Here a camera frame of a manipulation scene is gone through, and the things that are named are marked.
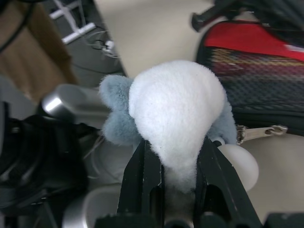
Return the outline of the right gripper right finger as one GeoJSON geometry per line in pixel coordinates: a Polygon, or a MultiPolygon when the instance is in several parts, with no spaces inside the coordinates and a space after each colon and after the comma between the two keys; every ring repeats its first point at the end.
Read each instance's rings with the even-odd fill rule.
{"type": "Polygon", "coordinates": [[[235,168],[206,138],[197,159],[194,228],[261,227],[235,168]]]}

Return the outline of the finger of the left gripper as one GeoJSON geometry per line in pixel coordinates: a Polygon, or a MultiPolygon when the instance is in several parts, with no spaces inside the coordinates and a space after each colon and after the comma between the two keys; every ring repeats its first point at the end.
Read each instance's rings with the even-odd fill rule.
{"type": "Polygon", "coordinates": [[[231,8],[232,3],[223,3],[222,5],[215,5],[201,14],[193,13],[191,17],[191,26],[195,31],[200,31],[204,26],[224,16],[231,8]]]}
{"type": "Polygon", "coordinates": [[[258,20],[269,33],[285,42],[304,42],[304,31],[286,19],[270,14],[258,20]]]}

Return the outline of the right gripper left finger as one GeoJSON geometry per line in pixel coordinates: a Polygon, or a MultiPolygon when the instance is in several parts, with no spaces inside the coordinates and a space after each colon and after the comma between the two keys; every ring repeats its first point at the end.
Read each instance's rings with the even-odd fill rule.
{"type": "Polygon", "coordinates": [[[164,215],[164,174],[159,157],[142,140],[123,175],[118,212],[164,215]]]}

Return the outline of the black and red paddle case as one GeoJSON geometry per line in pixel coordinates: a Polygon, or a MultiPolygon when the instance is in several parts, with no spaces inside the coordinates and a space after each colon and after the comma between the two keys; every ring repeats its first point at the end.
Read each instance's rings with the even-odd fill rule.
{"type": "Polygon", "coordinates": [[[283,125],[304,135],[304,49],[256,22],[223,21],[203,35],[196,62],[224,86],[236,122],[250,128],[283,125]]]}

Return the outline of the silver zipper pull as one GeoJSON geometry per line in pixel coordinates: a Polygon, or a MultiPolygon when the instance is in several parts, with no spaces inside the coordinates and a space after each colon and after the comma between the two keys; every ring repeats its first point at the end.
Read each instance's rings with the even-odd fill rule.
{"type": "Polygon", "coordinates": [[[280,136],[287,133],[288,128],[282,125],[272,125],[269,127],[261,128],[248,128],[243,125],[237,126],[237,144],[258,138],[265,138],[271,136],[280,136]]]}

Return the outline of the blue and white plush toy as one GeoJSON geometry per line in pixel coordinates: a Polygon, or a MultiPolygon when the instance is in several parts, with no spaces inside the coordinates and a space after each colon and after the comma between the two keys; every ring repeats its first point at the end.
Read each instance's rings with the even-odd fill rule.
{"type": "Polygon", "coordinates": [[[175,60],[135,78],[108,75],[99,94],[111,112],[105,138],[118,145],[147,140],[165,169],[166,185],[187,193],[196,186],[197,157],[206,137],[237,143],[226,91],[207,67],[175,60]]]}

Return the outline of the white ball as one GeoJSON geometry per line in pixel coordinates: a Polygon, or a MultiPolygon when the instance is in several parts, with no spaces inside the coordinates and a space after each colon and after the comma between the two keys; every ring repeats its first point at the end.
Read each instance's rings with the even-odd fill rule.
{"type": "Polygon", "coordinates": [[[259,167],[253,155],[238,145],[225,144],[218,147],[235,168],[246,192],[257,183],[259,167]]]}

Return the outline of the brown cardboard box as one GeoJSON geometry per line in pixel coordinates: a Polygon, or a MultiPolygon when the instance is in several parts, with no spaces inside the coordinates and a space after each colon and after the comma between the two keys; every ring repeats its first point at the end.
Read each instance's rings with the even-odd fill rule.
{"type": "Polygon", "coordinates": [[[34,4],[25,27],[0,51],[0,75],[35,103],[60,84],[78,83],[71,56],[41,3],[34,4]]]}

